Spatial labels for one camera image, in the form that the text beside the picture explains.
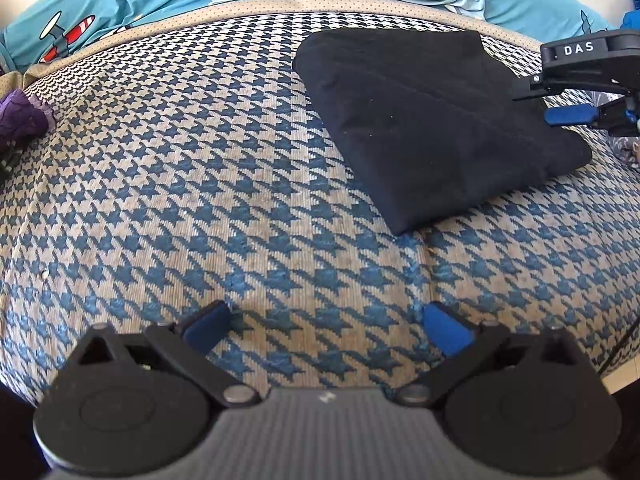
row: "mattress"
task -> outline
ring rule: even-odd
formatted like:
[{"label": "mattress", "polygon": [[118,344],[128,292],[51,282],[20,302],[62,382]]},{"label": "mattress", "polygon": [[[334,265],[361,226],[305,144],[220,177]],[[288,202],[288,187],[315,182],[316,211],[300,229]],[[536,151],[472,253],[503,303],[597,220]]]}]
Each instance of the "mattress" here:
[{"label": "mattress", "polygon": [[540,68],[517,34],[380,0],[216,6],[33,68],[18,84],[58,126],[0,196],[3,383],[37,402],[92,324],[135,332],[215,299],[234,330],[209,358],[263,393],[412,380],[442,358],[417,322],[432,300],[519,332],[562,324],[603,363],[638,311],[640,177],[578,128],[587,167],[394,237],[291,69],[338,27],[475,28],[516,74]]}]

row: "houndstooth pattern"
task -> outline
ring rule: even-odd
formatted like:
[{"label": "houndstooth pattern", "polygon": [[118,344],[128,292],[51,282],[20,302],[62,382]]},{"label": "houndstooth pattern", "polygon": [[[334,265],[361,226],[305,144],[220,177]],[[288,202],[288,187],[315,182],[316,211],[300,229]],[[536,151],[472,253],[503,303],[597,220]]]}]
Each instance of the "houndstooth pattern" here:
[{"label": "houndstooth pattern", "polygon": [[[134,332],[217,298],[236,315],[210,358],[263,392],[411,380],[441,358],[415,323],[431,300],[513,330],[560,320],[594,364],[606,358],[638,310],[638,176],[580,129],[594,160],[576,174],[393,237],[290,68],[309,34],[339,27],[456,30],[371,14],[234,18],[29,88],[58,127],[2,196],[5,384],[36,401],[93,323]],[[538,54],[482,40],[515,73],[539,70]],[[620,360],[636,352],[633,340]]]}]

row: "pillow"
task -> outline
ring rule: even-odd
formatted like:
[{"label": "pillow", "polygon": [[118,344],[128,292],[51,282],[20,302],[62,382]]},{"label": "pillow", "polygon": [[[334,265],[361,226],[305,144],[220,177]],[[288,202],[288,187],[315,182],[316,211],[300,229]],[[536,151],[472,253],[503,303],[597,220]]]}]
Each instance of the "pillow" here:
[{"label": "pillow", "polygon": [[616,28],[578,0],[484,0],[484,5],[489,23],[543,43]]}]

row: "black cable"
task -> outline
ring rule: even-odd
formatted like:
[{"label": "black cable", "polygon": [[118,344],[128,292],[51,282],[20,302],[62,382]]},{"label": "black cable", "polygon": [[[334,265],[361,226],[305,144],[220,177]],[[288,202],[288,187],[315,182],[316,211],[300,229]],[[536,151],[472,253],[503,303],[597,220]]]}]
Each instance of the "black cable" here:
[{"label": "black cable", "polygon": [[626,331],[625,335],[623,335],[620,338],[620,341],[618,341],[618,343],[613,347],[611,354],[609,354],[609,357],[607,358],[607,360],[604,361],[604,364],[600,367],[600,370],[598,370],[598,375],[602,375],[603,372],[607,370],[607,368],[613,362],[613,359],[616,358],[616,355],[618,355],[622,347],[627,343],[627,341],[629,341],[629,339],[631,339],[631,336],[634,334],[638,326],[640,326],[640,315],[636,316],[636,320],[629,327],[629,330]]}]

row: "beige polka dot trim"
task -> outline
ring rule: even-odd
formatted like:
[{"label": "beige polka dot trim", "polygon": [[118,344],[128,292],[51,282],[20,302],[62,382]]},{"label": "beige polka dot trim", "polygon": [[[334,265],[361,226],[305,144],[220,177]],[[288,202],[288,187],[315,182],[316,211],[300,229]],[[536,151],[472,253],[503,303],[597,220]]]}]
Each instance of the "beige polka dot trim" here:
[{"label": "beige polka dot trim", "polygon": [[260,14],[281,14],[284,12],[357,12],[382,14],[386,16],[402,16],[418,18],[430,22],[452,25],[467,30],[477,30],[481,34],[506,41],[532,51],[540,49],[540,42],[497,27],[468,16],[460,16],[453,12],[433,9],[427,6],[406,4],[393,0],[239,0],[185,12],[160,22],[147,23],[133,27],[108,38],[92,43],[70,57],[59,59],[50,64],[39,63],[31,66],[22,76],[19,72],[11,72],[0,77],[0,92],[6,95],[15,88],[27,88],[44,76],[53,74],[78,60],[108,48],[129,43],[129,41],[148,38],[162,32],[169,32],[185,27],[193,27],[203,23],[217,22],[241,16],[257,16]]}]

